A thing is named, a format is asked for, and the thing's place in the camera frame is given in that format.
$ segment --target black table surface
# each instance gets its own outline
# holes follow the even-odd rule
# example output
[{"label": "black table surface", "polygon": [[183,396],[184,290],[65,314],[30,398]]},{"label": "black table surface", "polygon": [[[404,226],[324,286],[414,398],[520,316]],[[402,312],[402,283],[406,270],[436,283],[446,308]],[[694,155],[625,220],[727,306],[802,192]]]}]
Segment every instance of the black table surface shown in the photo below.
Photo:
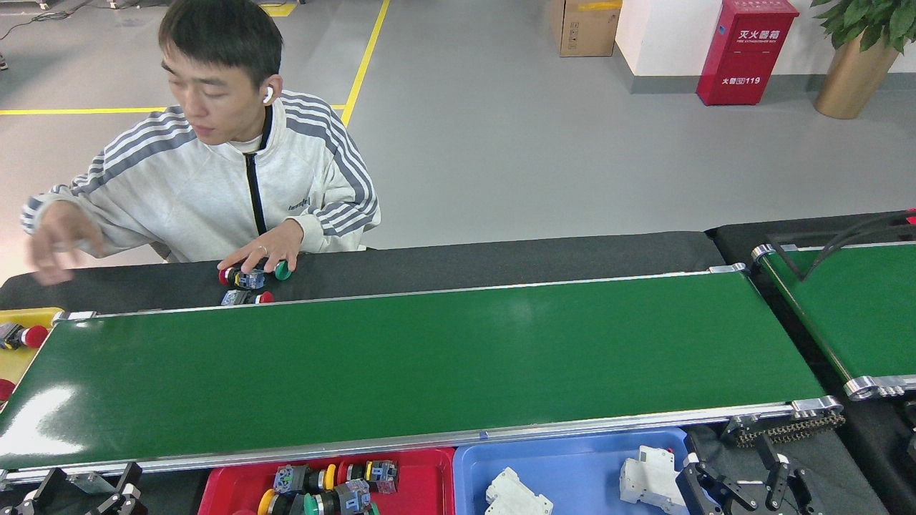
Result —
[{"label": "black table surface", "polygon": [[[713,240],[700,232],[588,236],[303,255],[289,279],[268,276],[267,289],[277,301],[296,301],[703,271],[726,262],[733,261],[723,259]],[[0,309],[59,307],[119,313],[214,306],[226,291],[215,266],[213,261],[83,268],[75,270],[73,281],[46,288],[29,275],[17,276],[0,288]],[[835,435],[822,434],[793,446],[796,454],[820,456],[812,460],[821,460],[815,468],[830,478],[823,484],[828,513],[887,513]],[[733,452],[714,438],[703,448],[716,460]],[[756,454],[742,451],[728,463],[744,463],[754,470],[758,461]],[[201,470],[148,475],[150,479],[143,477],[139,484],[141,500],[150,513],[197,513],[207,474]],[[18,503],[34,487],[17,486],[13,492],[0,493],[0,507]],[[62,508],[55,504],[48,514],[71,513],[90,501],[62,502]]]},{"label": "black table surface", "polygon": [[[753,266],[751,252],[767,242],[767,235],[798,233],[835,233],[851,225],[891,214],[870,213],[782,220],[754,224],[724,225],[706,231],[729,263],[744,262],[751,270],[751,279],[767,300],[777,318],[786,328],[814,375],[831,395],[844,405],[846,424],[837,433],[842,438],[859,468],[890,512],[896,515],[916,513],[916,463],[907,455],[906,446],[913,435],[911,425],[902,416],[901,405],[907,398],[896,400],[851,401],[843,391],[843,381],[823,355],[812,336],[790,305],[780,295],[773,281]],[[808,236],[799,246],[825,245],[830,236]],[[906,235],[865,237],[857,243],[897,242],[911,239]]]}]

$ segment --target yellow floor line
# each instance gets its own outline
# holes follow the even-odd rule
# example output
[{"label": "yellow floor line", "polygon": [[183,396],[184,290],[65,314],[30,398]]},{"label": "yellow floor line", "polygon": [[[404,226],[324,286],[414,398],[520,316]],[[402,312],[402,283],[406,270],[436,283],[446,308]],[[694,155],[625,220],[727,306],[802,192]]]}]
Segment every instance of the yellow floor line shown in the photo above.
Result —
[{"label": "yellow floor line", "polygon": [[369,36],[369,43],[365,46],[365,53],[363,53],[363,61],[359,64],[359,70],[356,72],[353,87],[350,89],[350,96],[347,97],[346,106],[343,109],[341,120],[344,126],[350,123],[350,116],[353,115],[353,109],[356,106],[356,98],[359,97],[359,90],[363,87],[365,71],[369,68],[369,61],[372,60],[372,52],[376,49],[378,33],[382,31],[382,23],[385,22],[385,14],[388,12],[388,4],[390,3],[391,0],[384,0],[384,2],[382,2],[382,8],[378,10],[376,25],[372,28],[372,35]]},{"label": "yellow floor line", "polygon": [[270,17],[286,17],[296,8],[296,3],[292,4],[261,4],[261,9],[268,13]]},{"label": "yellow floor line", "polygon": [[[332,105],[335,111],[346,109],[345,104]],[[100,109],[0,109],[0,115],[118,115],[122,113],[152,113],[165,107],[112,107]]]}]

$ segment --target conveyor belt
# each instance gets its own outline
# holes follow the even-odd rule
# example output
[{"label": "conveyor belt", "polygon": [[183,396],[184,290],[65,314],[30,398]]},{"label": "conveyor belt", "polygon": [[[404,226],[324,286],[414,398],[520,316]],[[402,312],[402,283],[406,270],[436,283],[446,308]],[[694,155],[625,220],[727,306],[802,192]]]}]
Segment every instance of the conveyor belt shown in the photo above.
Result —
[{"label": "conveyor belt", "polygon": [[[820,251],[790,249],[786,255],[805,271]],[[805,280],[772,247],[758,251],[758,263],[830,359],[850,397],[894,396],[916,388],[916,245],[843,247]]]},{"label": "conveyor belt", "polygon": [[736,272],[117,315],[51,332],[0,413],[0,468],[463,444],[822,395]]}]

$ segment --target red tray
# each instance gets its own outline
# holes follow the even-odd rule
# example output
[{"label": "red tray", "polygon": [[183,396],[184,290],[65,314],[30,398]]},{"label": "red tray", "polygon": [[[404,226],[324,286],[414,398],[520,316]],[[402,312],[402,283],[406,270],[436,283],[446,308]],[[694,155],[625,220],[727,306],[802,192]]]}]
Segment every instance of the red tray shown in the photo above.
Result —
[{"label": "red tray", "polygon": [[309,464],[312,469],[366,460],[388,459],[398,464],[398,492],[373,492],[381,515],[454,515],[451,447],[397,451],[370,455],[274,462],[215,468],[207,479],[198,515],[233,515],[239,510],[257,513],[257,504],[274,484],[277,469],[284,465]]}]

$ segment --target ear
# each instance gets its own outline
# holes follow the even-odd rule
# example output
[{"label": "ear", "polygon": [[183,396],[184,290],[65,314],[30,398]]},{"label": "ear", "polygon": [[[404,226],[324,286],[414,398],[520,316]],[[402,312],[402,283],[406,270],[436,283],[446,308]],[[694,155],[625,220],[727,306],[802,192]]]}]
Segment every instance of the ear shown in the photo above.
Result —
[{"label": "ear", "polygon": [[283,77],[273,74],[267,77],[260,87],[260,98],[264,105],[271,105],[283,91]]}]

